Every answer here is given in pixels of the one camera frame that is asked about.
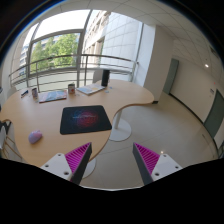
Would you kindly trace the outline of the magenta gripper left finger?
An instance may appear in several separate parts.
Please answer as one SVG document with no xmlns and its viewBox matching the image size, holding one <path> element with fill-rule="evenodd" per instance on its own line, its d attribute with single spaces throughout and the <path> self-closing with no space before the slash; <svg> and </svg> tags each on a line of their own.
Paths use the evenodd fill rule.
<svg viewBox="0 0 224 224">
<path fill-rule="evenodd" d="M 72 151 L 57 153 L 41 168 L 76 185 L 79 185 L 92 154 L 92 144 L 86 143 Z"/>
</svg>

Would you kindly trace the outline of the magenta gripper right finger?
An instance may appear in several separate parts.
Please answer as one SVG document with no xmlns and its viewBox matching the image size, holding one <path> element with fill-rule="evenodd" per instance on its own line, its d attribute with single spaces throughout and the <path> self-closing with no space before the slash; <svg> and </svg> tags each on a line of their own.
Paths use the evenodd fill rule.
<svg viewBox="0 0 224 224">
<path fill-rule="evenodd" d="M 145 185 L 182 169 L 168 154 L 158 154 L 138 143 L 133 144 L 133 155 Z"/>
</svg>

